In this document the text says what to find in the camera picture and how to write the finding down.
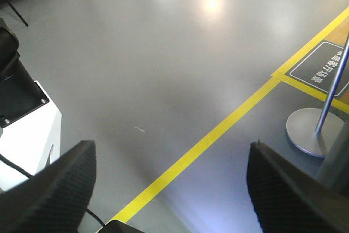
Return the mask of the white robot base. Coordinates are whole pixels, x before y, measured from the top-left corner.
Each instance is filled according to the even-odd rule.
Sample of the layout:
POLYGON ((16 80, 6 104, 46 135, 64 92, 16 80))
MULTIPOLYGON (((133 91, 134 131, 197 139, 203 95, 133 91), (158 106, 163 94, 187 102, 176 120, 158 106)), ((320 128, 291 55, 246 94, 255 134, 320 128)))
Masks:
POLYGON ((19 41, 1 21, 1 191, 59 158, 62 114, 20 61, 19 41))

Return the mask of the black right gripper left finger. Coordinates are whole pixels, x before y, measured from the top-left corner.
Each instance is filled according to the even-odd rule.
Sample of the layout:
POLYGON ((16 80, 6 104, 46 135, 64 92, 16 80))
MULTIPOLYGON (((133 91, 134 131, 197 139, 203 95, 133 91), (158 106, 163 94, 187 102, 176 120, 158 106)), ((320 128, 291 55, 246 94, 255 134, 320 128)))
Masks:
POLYGON ((96 173, 95 142, 80 141, 33 177, 1 193, 1 232, 77 232, 96 173))

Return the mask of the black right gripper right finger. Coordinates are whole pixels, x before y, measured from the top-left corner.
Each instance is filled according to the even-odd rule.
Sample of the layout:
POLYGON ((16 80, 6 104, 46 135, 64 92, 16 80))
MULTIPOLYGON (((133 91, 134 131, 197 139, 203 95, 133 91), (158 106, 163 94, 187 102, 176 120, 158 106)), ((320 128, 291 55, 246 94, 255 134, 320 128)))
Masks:
POLYGON ((348 198, 259 141, 250 145, 246 183, 263 232, 348 232, 348 198))

